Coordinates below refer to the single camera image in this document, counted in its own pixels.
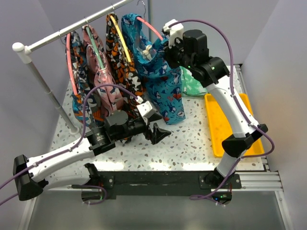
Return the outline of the blue shark print shorts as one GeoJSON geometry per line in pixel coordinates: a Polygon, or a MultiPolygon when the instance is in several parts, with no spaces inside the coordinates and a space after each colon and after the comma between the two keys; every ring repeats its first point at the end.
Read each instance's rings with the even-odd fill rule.
{"type": "Polygon", "coordinates": [[[129,13],[121,18],[122,33],[134,56],[135,68],[151,102],[168,125],[185,119],[182,101],[181,69],[171,68],[165,60],[166,36],[149,41],[142,31],[140,15],[129,13]]]}

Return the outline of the pink wire hanger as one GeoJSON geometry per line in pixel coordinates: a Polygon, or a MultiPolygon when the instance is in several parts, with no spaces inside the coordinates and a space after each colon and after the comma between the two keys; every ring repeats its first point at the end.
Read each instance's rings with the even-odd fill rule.
{"type": "Polygon", "coordinates": [[[141,23],[143,23],[144,25],[146,25],[149,28],[150,32],[153,32],[160,41],[163,41],[163,37],[160,35],[160,33],[145,19],[146,13],[147,13],[147,8],[146,8],[146,4],[143,0],[138,0],[137,1],[137,5],[142,4],[144,7],[144,14],[143,17],[137,16],[136,19],[138,21],[140,21],[141,23]]]}

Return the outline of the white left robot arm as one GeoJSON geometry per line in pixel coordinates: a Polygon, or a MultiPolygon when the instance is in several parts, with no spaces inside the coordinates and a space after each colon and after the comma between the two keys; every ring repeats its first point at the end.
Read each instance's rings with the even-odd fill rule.
{"type": "Polygon", "coordinates": [[[157,113],[129,119],[124,111],[117,110],[108,116],[102,126],[91,129],[82,140],[37,157],[17,156],[13,163],[13,176],[19,200],[26,201],[43,193],[51,185],[47,179],[56,171],[84,159],[93,158],[115,148],[115,142],[143,134],[153,145],[171,135],[156,123],[162,117],[157,113]]]}

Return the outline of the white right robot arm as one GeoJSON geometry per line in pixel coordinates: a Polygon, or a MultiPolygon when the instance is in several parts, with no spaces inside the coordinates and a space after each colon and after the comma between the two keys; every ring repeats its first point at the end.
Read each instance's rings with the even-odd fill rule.
{"type": "Polygon", "coordinates": [[[224,61],[209,55],[207,36],[201,30],[169,30],[164,34],[169,36],[168,44],[164,47],[169,66],[188,69],[193,78],[214,97],[230,123],[233,133],[222,142],[224,155],[210,173],[214,184],[225,188],[231,182],[230,175],[235,170],[237,160],[268,128],[258,123],[238,96],[224,61]]]}

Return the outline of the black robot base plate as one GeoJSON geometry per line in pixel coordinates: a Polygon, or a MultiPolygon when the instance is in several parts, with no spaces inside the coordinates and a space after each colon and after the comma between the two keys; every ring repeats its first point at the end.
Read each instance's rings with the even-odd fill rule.
{"type": "Polygon", "coordinates": [[[232,191],[240,189],[241,179],[234,173],[221,185],[221,179],[212,171],[99,171],[92,163],[86,164],[89,180],[72,185],[82,189],[82,200],[116,199],[117,196],[205,196],[226,204],[232,199],[232,191]]]}

